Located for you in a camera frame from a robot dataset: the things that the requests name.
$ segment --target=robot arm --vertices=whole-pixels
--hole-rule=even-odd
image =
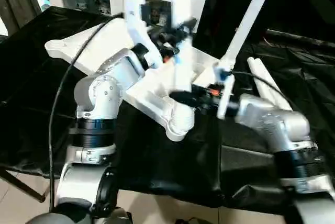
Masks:
[[[220,90],[220,85],[193,86],[191,93],[175,91],[170,97],[217,116],[222,99]],[[332,223],[335,191],[324,158],[310,140],[308,120],[301,113],[282,110],[268,100],[249,94],[241,95],[238,100],[231,97],[226,104],[225,117],[233,117],[236,123],[253,129],[267,140],[281,186],[299,212],[300,219],[292,223]]]

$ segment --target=tile floor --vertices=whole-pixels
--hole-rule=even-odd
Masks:
[[[16,175],[40,193],[48,180],[25,174]],[[0,179],[0,224],[21,224],[48,211],[49,198],[39,203]],[[120,191],[118,206],[132,213],[135,224],[174,224],[175,220],[197,217],[212,224],[283,224],[281,216],[227,208],[207,208],[166,196]]]

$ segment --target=curtain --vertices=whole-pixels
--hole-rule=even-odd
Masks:
[[[0,16],[9,36],[39,13],[41,9],[37,0],[0,0]]]

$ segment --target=black cable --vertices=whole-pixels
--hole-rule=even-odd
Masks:
[[[257,75],[252,74],[252,73],[244,72],[244,71],[230,71],[229,73],[251,76],[251,77],[263,82],[268,87],[270,87],[272,90],[276,91],[279,95],[281,95],[286,101],[288,101],[291,104],[291,106],[294,107],[294,110],[299,111],[298,106],[295,103],[293,103],[293,101],[291,99],[286,97],[279,89],[277,89],[275,86],[273,86],[271,83],[269,83],[267,80],[261,78],[260,76],[257,76]]]
[[[90,35],[90,37],[83,43],[83,45],[80,47],[79,51],[77,52],[76,56],[72,59],[68,69],[66,70],[65,74],[63,75],[63,78],[59,84],[56,96],[53,101],[52,109],[51,109],[51,114],[50,114],[50,119],[49,119],[49,172],[50,172],[50,206],[49,206],[49,211],[52,212],[53,210],[53,205],[54,205],[54,171],[53,171],[53,153],[52,153],[52,124],[53,124],[53,118],[55,114],[55,109],[56,105],[60,96],[60,93],[63,89],[63,85],[65,83],[66,78],[69,75],[69,72],[71,68],[74,66],[76,61],[78,60],[79,56],[81,53],[84,51],[88,43],[92,40],[92,38],[108,23],[109,21],[106,21],[102,24],[99,25],[96,30]]]

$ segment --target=black tablecloth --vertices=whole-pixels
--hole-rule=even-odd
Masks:
[[[50,58],[44,44],[106,19],[109,18],[51,7],[0,44],[1,167],[48,177],[48,117],[68,64]],[[282,91],[307,116],[312,136],[329,164],[334,164],[334,58],[246,44],[236,69],[247,70],[246,58],[252,55],[264,61]],[[67,128],[76,108],[74,85],[82,77],[79,70],[71,71],[57,109],[57,175],[64,162]],[[245,92],[256,93],[253,81],[236,76],[234,93]],[[255,132],[231,120],[196,114],[195,127],[185,140],[175,143],[165,136],[162,127],[126,102],[121,105],[117,124],[120,188],[171,195],[210,207],[282,212],[285,194],[278,186],[266,142]]]

